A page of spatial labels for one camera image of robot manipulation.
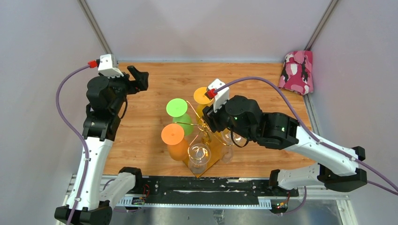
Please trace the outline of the gold wire glass rack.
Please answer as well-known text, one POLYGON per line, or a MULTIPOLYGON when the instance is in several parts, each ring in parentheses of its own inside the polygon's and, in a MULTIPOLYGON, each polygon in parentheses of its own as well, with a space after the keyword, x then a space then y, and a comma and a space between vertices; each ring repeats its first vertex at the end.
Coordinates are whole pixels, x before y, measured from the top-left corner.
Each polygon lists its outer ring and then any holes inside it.
POLYGON ((204 122, 202 110, 211 103, 194 107, 193 139, 188 141, 188 157, 184 160, 189 170, 197 178, 201 177, 215 163, 229 163, 233 158, 233 144, 224 132, 212 132, 204 122))

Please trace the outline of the green wine glass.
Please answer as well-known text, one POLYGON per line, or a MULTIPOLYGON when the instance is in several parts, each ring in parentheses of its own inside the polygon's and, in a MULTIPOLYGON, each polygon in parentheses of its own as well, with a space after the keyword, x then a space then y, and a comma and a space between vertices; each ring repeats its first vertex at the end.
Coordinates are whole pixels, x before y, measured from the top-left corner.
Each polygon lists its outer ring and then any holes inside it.
POLYGON ((174 98, 166 105, 167 114, 172 117, 173 123, 183 128, 185 136, 193 132, 192 120, 187 110, 188 104, 181 98, 174 98))

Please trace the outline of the orange wine glass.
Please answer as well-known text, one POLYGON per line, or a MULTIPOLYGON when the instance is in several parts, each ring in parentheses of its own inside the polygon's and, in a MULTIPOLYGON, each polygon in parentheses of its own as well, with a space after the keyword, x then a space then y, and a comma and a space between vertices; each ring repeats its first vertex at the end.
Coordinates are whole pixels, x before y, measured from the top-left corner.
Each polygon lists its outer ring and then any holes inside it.
POLYGON ((170 157, 183 161, 188 157, 189 144, 184 137, 184 129, 178 124, 168 124, 161 132, 161 139, 167 145, 170 157))

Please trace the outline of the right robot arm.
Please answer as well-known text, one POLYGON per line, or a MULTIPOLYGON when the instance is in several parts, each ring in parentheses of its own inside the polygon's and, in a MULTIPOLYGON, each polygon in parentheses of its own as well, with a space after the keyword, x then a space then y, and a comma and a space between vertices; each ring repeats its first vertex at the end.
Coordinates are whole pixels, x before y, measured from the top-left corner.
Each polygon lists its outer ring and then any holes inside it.
POLYGON ((234 96, 219 109, 206 106, 202 112, 213 132, 229 130, 265 148, 296 152, 314 161, 298 169, 272 170, 268 189, 273 195, 312 185, 351 192, 367 184, 367 173, 359 167, 365 159, 364 148, 332 143, 306 131, 298 120, 284 113, 263 112, 253 99, 234 96))

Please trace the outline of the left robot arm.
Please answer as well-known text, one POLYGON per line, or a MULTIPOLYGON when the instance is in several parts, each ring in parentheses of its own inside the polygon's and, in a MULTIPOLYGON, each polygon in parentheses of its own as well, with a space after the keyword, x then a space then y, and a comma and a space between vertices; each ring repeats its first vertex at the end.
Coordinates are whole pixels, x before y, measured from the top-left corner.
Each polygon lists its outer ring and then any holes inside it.
POLYGON ((77 132, 83 146, 79 169, 67 202, 55 209, 56 220, 67 225, 108 225, 117 203, 129 191, 143 190, 142 172, 135 167, 122 168, 104 189, 100 183, 121 122, 120 112, 127 110, 127 96, 147 90, 148 78, 148 72, 128 66, 128 72, 120 76, 101 72, 88 82, 84 129, 77 132))

